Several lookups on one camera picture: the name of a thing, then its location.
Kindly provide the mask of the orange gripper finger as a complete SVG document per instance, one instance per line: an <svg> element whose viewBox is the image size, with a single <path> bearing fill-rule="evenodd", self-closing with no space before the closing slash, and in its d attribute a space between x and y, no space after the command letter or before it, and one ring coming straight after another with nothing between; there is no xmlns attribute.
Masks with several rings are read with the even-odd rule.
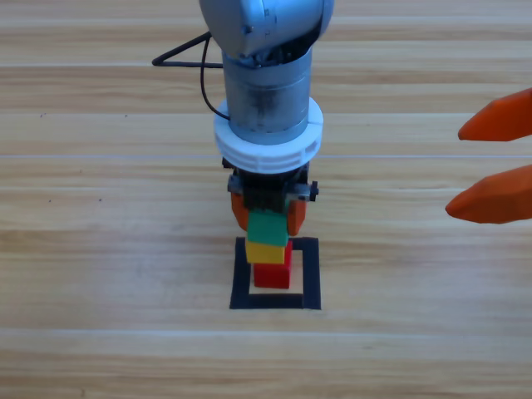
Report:
<svg viewBox="0 0 532 399"><path fill-rule="evenodd" d="M458 131L460 140L513 141L531 135L531 89L491 101Z"/></svg>
<svg viewBox="0 0 532 399"><path fill-rule="evenodd" d="M477 224L507 224L531 219L531 166L490 175L459 193L449 216Z"/></svg>

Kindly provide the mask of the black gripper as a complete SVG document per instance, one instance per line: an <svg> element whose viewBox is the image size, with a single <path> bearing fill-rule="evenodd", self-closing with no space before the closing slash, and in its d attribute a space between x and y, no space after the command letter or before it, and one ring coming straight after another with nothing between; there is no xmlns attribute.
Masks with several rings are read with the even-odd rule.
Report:
<svg viewBox="0 0 532 399"><path fill-rule="evenodd" d="M222 159L225 169L232 169L228 192L231 207L239 227L246 231L249 210L268 210L274 213L288 211L288 234L296 236L307 213L307 202L315 201L319 194L318 182L309 182L309 166L278 174L259 174L238 168Z"/></svg>

